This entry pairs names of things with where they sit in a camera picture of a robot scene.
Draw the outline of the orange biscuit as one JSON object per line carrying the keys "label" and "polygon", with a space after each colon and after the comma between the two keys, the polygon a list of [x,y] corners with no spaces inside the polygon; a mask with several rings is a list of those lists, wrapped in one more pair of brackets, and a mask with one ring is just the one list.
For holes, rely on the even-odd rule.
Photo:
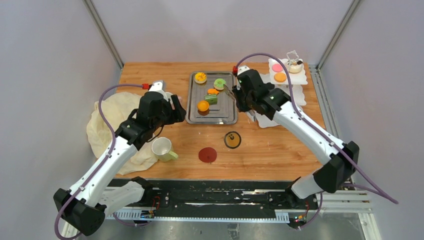
{"label": "orange biscuit", "polygon": [[285,73],[278,72],[274,75],[273,79],[277,83],[284,83],[287,80],[287,75]]}

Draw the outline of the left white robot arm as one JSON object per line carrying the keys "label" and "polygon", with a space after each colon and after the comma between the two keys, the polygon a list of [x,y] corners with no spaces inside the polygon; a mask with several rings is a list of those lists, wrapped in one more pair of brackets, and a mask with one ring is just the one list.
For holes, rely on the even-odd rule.
{"label": "left white robot arm", "polygon": [[176,94],[149,90],[117,130],[106,150],[90,169],[70,188],[59,188],[53,195],[57,208],[54,233],[60,240],[65,236],[59,230],[60,220],[75,229],[76,237],[90,236],[103,224],[105,218],[123,207],[138,203],[142,207],[153,201],[152,186],[141,177],[131,179],[124,186],[105,192],[106,187],[121,167],[145,144],[151,142],[154,132],[166,125],[181,123],[186,116]]}

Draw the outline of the steel baking tray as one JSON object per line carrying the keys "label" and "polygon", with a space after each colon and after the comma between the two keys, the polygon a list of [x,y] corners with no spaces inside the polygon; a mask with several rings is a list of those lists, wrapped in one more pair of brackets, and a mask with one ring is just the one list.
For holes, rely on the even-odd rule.
{"label": "steel baking tray", "polygon": [[188,81],[189,124],[233,125],[238,120],[234,100],[226,93],[236,84],[231,72],[195,71]]}

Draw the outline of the white three-tier dessert stand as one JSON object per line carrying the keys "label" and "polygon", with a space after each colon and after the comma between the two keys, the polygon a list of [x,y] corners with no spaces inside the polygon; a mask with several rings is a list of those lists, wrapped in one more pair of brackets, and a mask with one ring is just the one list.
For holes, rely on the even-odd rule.
{"label": "white three-tier dessert stand", "polygon": [[[281,61],[284,66],[287,68],[287,64],[288,61],[298,61],[301,60],[303,61],[299,55],[296,53],[295,50],[290,51],[286,54],[285,58],[280,58],[279,61]],[[272,65],[273,64],[278,64],[278,62],[273,59],[273,58],[269,58],[268,59],[268,70],[269,73],[268,74],[260,74],[260,77],[262,79],[262,81],[264,83],[271,83],[273,84],[276,88],[282,89],[285,93],[287,93],[288,95],[291,96],[291,99],[294,100],[295,104],[298,105],[300,108],[302,106],[305,106],[306,100],[305,100],[305,95],[303,93],[303,85],[307,85],[307,75],[306,75],[306,68],[305,68],[305,64],[303,61],[303,70],[299,73],[293,74],[293,73],[289,73],[288,75],[290,77],[290,81],[288,81],[288,78],[285,82],[276,82],[274,80],[274,75],[277,72],[274,72],[272,70]]]}

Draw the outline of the orange star cookie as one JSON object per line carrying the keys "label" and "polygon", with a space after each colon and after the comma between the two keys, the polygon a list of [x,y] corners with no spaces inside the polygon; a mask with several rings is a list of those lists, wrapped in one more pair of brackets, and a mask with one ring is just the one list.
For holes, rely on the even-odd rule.
{"label": "orange star cookie", "polygon": [[208,95],[218,95],[220,92],[217,90],[217,89],[215,89],[215,88],[209,88],[208,90],[207,90],[207,94]]}

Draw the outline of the orange macaron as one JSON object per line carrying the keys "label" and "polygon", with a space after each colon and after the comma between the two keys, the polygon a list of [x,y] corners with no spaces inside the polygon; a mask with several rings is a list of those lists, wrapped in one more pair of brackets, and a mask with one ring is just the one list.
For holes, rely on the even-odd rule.
{"label": "orange macaron", "polygon": [[201,100],[197,103],[197,110],[200,112],[207,112],[210,108],[210,103],[206,100]]}

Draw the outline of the metal serving tongs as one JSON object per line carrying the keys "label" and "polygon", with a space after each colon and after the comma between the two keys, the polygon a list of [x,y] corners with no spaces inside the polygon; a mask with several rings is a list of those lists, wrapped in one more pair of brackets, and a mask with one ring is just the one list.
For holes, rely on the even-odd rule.
{"label": "metal serving tongs", "polygon": [[229,89],[229,87],[226,85],[226,84],[224,84],[223,85],[223,92],[235,103],[237,100],[236,100],[236,98],[235,98],[235,95],[234,95],[234,93],[232,92],[232,90],[231,89]]}

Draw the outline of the white chocolate donut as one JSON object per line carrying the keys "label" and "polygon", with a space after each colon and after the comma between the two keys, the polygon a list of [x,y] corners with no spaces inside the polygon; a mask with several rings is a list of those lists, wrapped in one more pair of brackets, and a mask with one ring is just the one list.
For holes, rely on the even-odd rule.
{"label": "white chocolate donut", "polygon": [[289,73],[297,74],[297,73],[300,73],[303,69],[304,69],[304,63],[302,60],[287,62],[287,70]]}

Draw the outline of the pink macaron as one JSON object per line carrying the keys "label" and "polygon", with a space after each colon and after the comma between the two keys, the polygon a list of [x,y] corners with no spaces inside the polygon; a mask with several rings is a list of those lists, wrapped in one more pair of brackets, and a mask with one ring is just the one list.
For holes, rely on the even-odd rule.
{"label": "pink macaron", "polygon": [[284,70],[283,66],[282,66],[281,64],[279,64],[279,63],[275,63],[275,64],[273,64],[273,65],[271,66],[271,69],[272,69],[275,73],[281,73],[281,72]]}

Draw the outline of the green frosted donut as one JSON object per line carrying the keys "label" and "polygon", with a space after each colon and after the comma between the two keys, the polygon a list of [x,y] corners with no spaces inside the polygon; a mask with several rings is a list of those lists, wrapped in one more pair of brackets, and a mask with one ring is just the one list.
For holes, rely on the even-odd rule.
{"label": "green frosted donut", "polygon": [[218,91],[222,91],[225,88],[226,85],[226,80],[223,78],[217,78],[214,83],[213,83],[213,87],[218,90]]}

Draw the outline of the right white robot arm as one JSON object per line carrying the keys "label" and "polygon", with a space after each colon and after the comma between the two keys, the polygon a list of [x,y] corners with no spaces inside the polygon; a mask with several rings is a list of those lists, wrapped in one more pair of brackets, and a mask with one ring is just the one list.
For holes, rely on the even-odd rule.
{"label": "right white robot arm", "polygon": [[238,85],[232,88],[240,112],[254,112],[283,126],[304,143],[321,162],[315,172],[296,179],[287,189],[286,203],[294,209],[306,197],[320,192],[334,193],[356,171],[359,146],[343,142],[301,112],[291,97],[271,83],[264,83],[259,72],[243,65],[237,69]]}

